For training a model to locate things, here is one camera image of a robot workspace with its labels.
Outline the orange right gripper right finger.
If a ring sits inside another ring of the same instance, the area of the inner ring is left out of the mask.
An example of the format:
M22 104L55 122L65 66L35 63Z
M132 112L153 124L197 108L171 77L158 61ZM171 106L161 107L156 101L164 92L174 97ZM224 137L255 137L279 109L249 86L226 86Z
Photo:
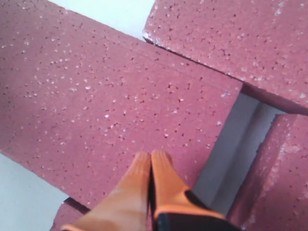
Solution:
M206 207L178 175L171 156L152 151L154 231L222 231L225 217Z

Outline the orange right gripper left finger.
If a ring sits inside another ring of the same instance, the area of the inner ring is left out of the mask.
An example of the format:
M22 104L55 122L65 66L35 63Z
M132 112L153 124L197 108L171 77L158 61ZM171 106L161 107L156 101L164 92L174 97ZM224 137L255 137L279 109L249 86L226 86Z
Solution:
M139 152L121 181L94 209L62 231L145 231L151 157Z

